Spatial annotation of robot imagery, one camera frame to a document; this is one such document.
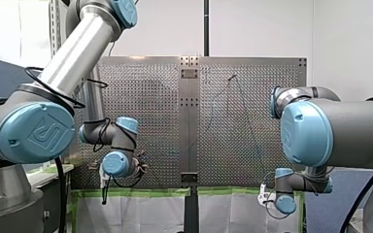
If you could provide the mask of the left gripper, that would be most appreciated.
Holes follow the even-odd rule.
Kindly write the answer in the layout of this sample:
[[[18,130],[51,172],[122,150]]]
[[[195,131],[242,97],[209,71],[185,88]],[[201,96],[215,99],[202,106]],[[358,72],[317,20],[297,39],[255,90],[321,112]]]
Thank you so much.
[[[149,165],[143,160],[143,156],[146,153],[141,150],[140,152],[136,153],[133,157],[133,161],[135,164],[133,177],[134,178],[141,178],[143,175],[146,174]]]

